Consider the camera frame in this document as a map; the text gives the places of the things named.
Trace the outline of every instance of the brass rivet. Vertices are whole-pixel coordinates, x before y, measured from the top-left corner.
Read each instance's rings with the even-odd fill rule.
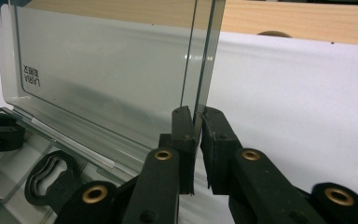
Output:
[[[328,188],[324,190],[324,194],[333,203],[338,203],[343,206],[352,206],[354,204],[352,196],[343,189]]]
[[[160,150],[156,152],[155,158],[159,161],[166,161],[169,160],[172,157],[172,153],[168,150]]]
[[[260,159],[260,155],[253,150],[243,151],[242,156],[249,161],[258,161]]]
[[[103,185],[92,186],[83,193],[83,202],[98,203],[107,195],[107,188]]]

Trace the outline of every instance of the wooden surface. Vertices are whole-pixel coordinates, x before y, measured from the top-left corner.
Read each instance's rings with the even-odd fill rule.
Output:
[[[211,0],[199,0],[207,21]],[[191,27],[194,0],[33,0],[27,7],[121,21]],[[206,24],[196,23],[204,28]],[[222,31],[280,31],[293,38],[358,44],[358,6],[227,0]]]
[[[358,44],[358,6],[227,0],[222,31]]]

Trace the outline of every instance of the plastic box lid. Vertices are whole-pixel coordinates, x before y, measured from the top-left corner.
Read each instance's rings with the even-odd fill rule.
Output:
[[[203,111],[224,4],[0,0],[4,98],[68,147],[139,172],[175,108],[195,123]]]

